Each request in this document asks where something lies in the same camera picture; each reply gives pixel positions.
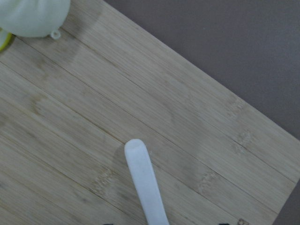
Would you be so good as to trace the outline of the bamboo cutting board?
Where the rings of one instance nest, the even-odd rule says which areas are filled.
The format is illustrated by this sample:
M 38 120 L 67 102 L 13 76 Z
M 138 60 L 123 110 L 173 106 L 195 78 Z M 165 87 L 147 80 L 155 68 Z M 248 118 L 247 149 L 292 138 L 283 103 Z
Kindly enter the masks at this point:
M 274 222 L 299 140 L 102 0 L 74 0 L 60 32 L 0 55 L 1 224 L 146 224 L 130 139 L 170 224 Z

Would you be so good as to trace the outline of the lemon slice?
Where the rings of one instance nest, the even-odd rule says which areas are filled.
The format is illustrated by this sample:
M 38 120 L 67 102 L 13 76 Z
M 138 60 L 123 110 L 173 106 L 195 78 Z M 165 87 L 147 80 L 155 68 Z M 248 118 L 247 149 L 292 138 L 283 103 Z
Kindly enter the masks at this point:
M 3 29 L 0 29 L 0 51 L 3 51 L 7 47 L 11 38 L 12 38 L 11 33 Z

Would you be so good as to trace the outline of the white toy bun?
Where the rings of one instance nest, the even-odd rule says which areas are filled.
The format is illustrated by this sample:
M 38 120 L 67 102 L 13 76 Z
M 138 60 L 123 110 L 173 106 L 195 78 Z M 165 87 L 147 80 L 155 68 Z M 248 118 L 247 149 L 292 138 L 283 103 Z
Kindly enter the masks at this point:
M 63 25 L 70 5 L 69 0 L 2 0 L 0 27 L 21 37 L 46 37 Z

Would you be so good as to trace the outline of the white ceramic spoon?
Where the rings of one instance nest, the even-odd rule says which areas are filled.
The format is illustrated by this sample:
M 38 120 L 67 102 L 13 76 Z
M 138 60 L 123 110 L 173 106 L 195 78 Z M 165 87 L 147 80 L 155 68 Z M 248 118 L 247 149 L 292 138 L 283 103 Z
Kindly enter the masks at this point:
M 125 158 L 149 225 L 168 225 L 157 179 L 144 142 L 132 139 L 124 146 Z

